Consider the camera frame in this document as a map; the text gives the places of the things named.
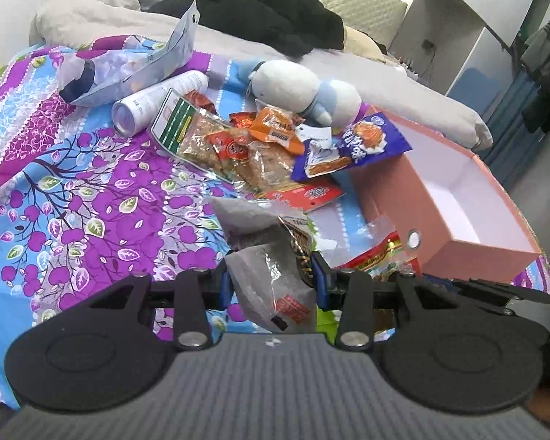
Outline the grey foil snack packet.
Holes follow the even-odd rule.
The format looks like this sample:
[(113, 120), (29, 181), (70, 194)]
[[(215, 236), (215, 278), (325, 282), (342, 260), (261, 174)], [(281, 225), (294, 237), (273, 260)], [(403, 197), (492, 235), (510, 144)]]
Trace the grey foil snack packet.
[(211, 197), (208, 203), (230, 247), (225, 264), (245, 318), (269, 332), (314, 332), (308, 217), (276, 201)]

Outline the red yellow clear snack bag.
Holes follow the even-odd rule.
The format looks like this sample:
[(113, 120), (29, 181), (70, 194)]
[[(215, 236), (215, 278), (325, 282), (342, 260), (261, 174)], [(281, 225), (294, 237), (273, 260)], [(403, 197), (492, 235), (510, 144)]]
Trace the red yellow clear snack bag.
[(393, 272), (406, 276), (421, 275), (417, 258), (405, 250), (396, 231), (387, 234), (376, 246), (338, 266), (338, 269), (360, 270), (380, 281), (387, 281)]

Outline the pink cardboard box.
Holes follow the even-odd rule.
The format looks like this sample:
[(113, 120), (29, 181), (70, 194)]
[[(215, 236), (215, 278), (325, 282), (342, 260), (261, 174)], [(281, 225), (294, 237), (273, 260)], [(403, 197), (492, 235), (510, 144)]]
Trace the pink cardboard box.
[(366, 220), (387, 216), (424, 273), (511, 283), (543, 251), (509, 194), (478, 154), (388, 118), (411, 149), (349, 170)]

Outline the red flat snack packet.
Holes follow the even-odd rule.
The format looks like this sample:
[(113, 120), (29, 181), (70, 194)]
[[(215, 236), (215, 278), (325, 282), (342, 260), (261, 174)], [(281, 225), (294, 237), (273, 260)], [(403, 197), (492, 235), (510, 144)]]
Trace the red flat snack packet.
[(264, 194), (271, 201), (286, 204), (292, 209), (310, 213), (324, 207), (345, 194), (345, 191), (336, 183), (324, 182), (290, 183)]

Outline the clear green-label snack bag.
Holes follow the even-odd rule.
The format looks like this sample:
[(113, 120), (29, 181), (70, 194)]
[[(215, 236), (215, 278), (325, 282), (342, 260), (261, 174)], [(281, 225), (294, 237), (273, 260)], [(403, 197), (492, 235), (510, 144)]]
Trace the clear green-label snack bag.
[(261, 142), (248, 129), (177, 95), (166, 95), (150, 132), (170, 155), (217, 176), (244, 193), (264, 196), (292, 189), (294, 158), (284, 148)]

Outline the purple floral bed sheet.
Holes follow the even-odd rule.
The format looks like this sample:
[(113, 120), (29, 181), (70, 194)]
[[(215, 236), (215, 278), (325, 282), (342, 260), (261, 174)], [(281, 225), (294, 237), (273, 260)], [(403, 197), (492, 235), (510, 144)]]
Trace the purple floral bed sheet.
[(110, 105), (66, 103), (57, 71), (67, 47), (27, 49), (0, 69), (0, 404), (15, 405), (4, 374), (21, 333), (133, 273), (156, 281), (213, 268), (227, 243), (211, 197), (259, 197), (292, 155), (253, 141), (245, 178), (207, 171), (209, 144), (190, 159), (147, 133), (114, 128)]

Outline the purple snack packet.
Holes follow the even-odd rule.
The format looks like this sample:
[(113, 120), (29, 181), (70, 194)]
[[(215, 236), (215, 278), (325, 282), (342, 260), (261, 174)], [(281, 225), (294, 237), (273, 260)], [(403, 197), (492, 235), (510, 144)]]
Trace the purple snack packet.
[(330, 142), (308, 139), (304, 148), (304, 154), (296, 157), (291, 174), (295, 182), (382, 162), (412, 149), (383, 112), (349, 124)]

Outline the orange snack packet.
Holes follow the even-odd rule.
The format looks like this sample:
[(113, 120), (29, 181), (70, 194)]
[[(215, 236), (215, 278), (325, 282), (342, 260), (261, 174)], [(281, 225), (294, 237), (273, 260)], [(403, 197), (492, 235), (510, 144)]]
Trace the orange snack packet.
[(293, 155), (303, 155), (305, 147), (296, 134), (296, 126), (291, 113), (266, 105), (257, 112), (248, 128), (255, 139), (278, 144)]

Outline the white cylindrical bottle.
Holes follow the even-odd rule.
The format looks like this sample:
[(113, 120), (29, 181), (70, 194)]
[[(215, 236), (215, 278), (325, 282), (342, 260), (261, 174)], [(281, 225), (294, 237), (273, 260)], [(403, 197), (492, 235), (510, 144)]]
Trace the white cylindrical bottle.
[(204, 92), (208, 88), (208, 83), (206, 74), (199, 70), (188, 70), (137, 91), (113, 104), (113, 124), (120, 135), (133, 137), (148, 128), (170, 91), (174, 91), (178, 96), (191, 91)]

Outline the small red orange packet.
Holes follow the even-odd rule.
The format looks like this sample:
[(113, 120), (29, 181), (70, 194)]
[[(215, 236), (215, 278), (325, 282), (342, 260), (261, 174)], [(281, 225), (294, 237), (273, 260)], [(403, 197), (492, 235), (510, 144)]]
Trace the small red orange packet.
[(215, 104), (202, 92), (190, 91), (184, 95), (184, 99), (197, 108), (204, 109), (211, 114), (217, 115)]

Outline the white blue plush toy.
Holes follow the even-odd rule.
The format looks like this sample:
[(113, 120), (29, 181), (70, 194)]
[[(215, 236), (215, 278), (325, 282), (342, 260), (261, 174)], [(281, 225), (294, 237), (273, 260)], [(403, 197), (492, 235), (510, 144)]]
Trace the white blue plush toy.
[(263, 105), (284, 109), (315, 125), (342, 129), (364, 114), (356, 87), (340, 80), (321, 80), (290, 60), (244, 60), (237, 77)]

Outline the light blue plastic pouch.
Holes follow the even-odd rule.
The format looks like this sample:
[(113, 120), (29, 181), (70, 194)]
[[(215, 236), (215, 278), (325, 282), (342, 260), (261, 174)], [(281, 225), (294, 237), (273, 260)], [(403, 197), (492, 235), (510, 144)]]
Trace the light blue plastic pouch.
[(60, 97), (69, 105), (107, 105), (164, 81), (191, 60), (200, 16), (192, 3), (170, 39), (146, 56), (119, 51), (66, 55), (57, 73)]

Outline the white shelf cabinet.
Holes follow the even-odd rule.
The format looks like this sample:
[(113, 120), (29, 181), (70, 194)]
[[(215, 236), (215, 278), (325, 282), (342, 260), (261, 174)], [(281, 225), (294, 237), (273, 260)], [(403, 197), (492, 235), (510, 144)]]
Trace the white shelf cabinet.
[(449, 94), (469, 67), (505, 88), (512, 44), (532, 1), (413, 0), (390, 51), (440, 94)]

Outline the black clothing pile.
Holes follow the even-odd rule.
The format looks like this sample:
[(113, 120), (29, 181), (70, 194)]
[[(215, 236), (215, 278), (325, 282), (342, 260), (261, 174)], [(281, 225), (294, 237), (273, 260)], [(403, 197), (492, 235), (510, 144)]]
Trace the black clothing pile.
[(342, 18), (320, 0), (162, 0), (148, 11), (173, 18), (197, 4), (199, 23), (261, 43), (298, 60), (312, 50), (342, 50)]

